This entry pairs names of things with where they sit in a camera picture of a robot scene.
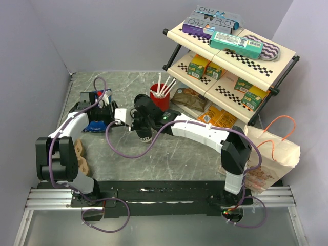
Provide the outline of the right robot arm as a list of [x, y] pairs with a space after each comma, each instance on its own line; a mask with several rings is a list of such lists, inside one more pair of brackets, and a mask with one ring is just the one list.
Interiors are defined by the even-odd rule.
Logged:
[[153, 131], [171, 136], [184, 137], [217, 151], [225, 170], [225, 184], [218, 193], [221, 203], [232, 206], [242, 198], [244, 172], [247, 169], [252, 146], [240, 127], [222, 130], [199, 122], [176, 110], [163, 111], [147, 95], [139, 94], [131, 110], [114, 105], [114, 119], [135, 131], [142, 142], [155, 140]]

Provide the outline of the black paper coffee cup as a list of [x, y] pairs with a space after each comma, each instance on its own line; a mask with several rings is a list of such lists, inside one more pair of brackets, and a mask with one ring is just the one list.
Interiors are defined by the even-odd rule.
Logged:
[[152, 130], [149, 128], [136, 130], [141, 142], [148, 143], [152, 141]]

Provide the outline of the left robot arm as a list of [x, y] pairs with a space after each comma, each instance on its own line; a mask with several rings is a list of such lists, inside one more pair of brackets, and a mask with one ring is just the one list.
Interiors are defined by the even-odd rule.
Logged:
[[117, 103], [105, 91], [82, 92], [61, 126], [36, 141], [39, 180], [50, 182], [56, 189], [71, 189], [74, 198], [90, 206], [101, 203], [98, 182], [79, 170], [74, 143], [89, 124], [100, 122], [107, 126], [111, 123], [117, 108]]

